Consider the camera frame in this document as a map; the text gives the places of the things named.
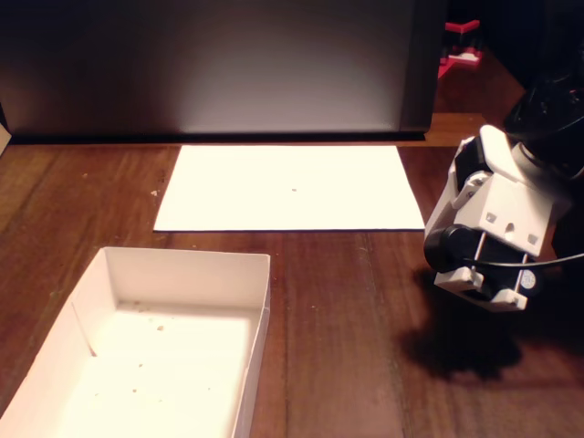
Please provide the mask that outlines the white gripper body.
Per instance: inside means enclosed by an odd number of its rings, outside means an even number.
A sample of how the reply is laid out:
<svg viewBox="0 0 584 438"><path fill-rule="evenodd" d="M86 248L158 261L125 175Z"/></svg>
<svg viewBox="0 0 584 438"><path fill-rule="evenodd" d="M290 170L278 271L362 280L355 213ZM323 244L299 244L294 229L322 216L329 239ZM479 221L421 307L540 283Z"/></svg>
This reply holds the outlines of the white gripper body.
<svg viewBox="0 0 584 438"><path fill-rule="evenodd" d="M543 287L534 267L554 201L499 174L450 175L424 230L434 284L492 312L520 311Z"/></svg>

